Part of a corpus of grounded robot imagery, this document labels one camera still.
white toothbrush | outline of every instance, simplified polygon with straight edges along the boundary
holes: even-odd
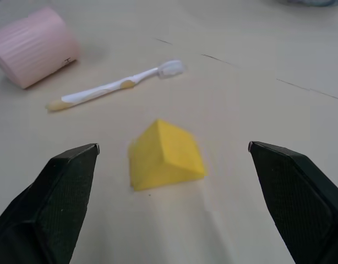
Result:
[[[138,84],[142,80],[155,74],[158,74],[159,77],[161,78],[166,78],[177,74],[182,74],[183,72],[184,65],[180,60],[168,61],[157,68],[147,70],[143,73],[136,74],[131,77],[124,78],[120,81],[115,81],[110,84],[101,85],[99,87],[86,90],[83,92],[65,95],[60,99],[52,101],[49,104],[47,104],[46,108],[49,111],[58,111],[66,109],[116,90],[133,88],[136,84]]]

textured gripper pad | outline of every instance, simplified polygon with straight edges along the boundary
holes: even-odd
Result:
[[[51,160],[0,216],[0,264],[68,264],[87,212],[98,144]]]
[[[302,154],[261,142],[251,142],[249,151],[295,262],[338,263],[338,188]]]

yellow triangular block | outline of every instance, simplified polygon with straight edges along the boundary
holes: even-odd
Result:
[[[161,119],[130,145],[129,159],[135,191],[197,180],[206,174],[193,135]]]

tabletop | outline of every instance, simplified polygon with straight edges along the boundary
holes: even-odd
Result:
[[[0,71],[0,214],[51,157],[96,142],[71,263],[293,263],[247,148],[258,140],[305,154],[338,186],[338,8],[0,0],[0,26],[45,4],[65,19],[81,56],[26,90]],[[187,72],[66,111],[44,109],[173,58]],[[194,134],[204,180],[132,190],[127,148],[157,118]]]

